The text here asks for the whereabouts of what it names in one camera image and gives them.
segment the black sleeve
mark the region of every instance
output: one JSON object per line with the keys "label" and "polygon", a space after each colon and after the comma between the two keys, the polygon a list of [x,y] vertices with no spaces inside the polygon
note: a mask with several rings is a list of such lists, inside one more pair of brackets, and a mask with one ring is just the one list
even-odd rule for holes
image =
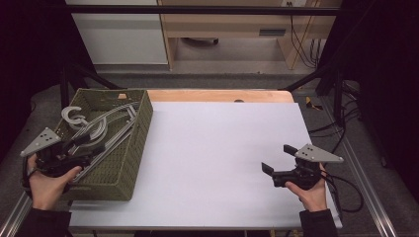
{"label": "black sleeve", "polygon": [[65,232],[70,224],[70,218],[70,212],[32,208],[15,236],[65,236]]}
{"label": "black sleeve", "polygon": [[299,213],[301,227],[304,237],[336,237],[335,222],[330,209],[309,212],[308,210]]}

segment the green basket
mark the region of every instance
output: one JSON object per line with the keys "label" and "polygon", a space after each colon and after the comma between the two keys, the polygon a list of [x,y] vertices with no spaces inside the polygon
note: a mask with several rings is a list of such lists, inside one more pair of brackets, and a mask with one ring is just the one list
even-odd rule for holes
{"label": "green basket", "polygon": [[[61,199],[130,200],[132,198],[153,115],[147,91],[79,89],[70,104],[70,106],[80,107],[82,110],[77,113],[90,121],[114,108],[132,102],[139,102],[139,109],[131,135],[77,184],[73,184]],[[126,119],[121,118],[109,123],[104,140],[108,140],[125,125]],[[62,119],[55,132],[63,140],[69,140],[77,131]]]}

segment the table surface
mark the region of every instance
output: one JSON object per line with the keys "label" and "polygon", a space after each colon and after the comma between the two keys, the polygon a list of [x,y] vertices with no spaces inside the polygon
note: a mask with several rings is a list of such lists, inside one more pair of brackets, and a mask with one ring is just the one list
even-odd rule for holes
{"label": "table surface", "polygon": [[[250,102],[252,97],[292,102],[291,94],[201,90],[150,90],[149,94],[154,115],[132,200],[75,201],[70,226],[204,230],[300,227],[298,213],[303,207],[298,198],[287,189],[275,188],[261,170],[261,162],[278,171],[293,169],[294,159],[283,152],[283,145],[300,148],[310,143],[298,104],[184,102],[192,100],[188,94],[201,98],[215,95],[213,100],[219,99],[217,94],[226,95],[225,102]],[[169,95],[178,102],[165,101]],[[342,227],[329,192],[327,201],[336,226]]]}

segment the human hand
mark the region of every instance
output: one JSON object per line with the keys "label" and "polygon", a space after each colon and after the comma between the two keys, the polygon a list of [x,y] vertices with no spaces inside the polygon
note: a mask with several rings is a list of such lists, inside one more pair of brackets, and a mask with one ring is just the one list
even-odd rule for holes
{"label": "human hand", "polygon": [[299,197],[304,208],[310,212],[327,209],[326,186],[324,179],[320,179],[310,190],[302,190],[292,182],[286,182],[286,187]]}
{"label": "human hand", "polygon": [[[37,167],[37,155],[28,159],[29,169]],[[32,207],[42,210],[53,210],[62,195],[66,184],[70,183],[82,168],[80,166],[69,170],[65,175],[51,178],[43,175],[40,171],[35,171],[30,179],[33,204]]]}

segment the white cabinet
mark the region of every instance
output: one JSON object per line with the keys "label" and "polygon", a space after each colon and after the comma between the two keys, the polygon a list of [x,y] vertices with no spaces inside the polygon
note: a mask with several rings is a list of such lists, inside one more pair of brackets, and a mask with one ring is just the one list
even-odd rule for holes
{"label": "white cabinet", "polygon": [[[67,4],[157,5],[155,0],[66,0]],[[73,14],[95,65],[167,64],[157,14]]]}

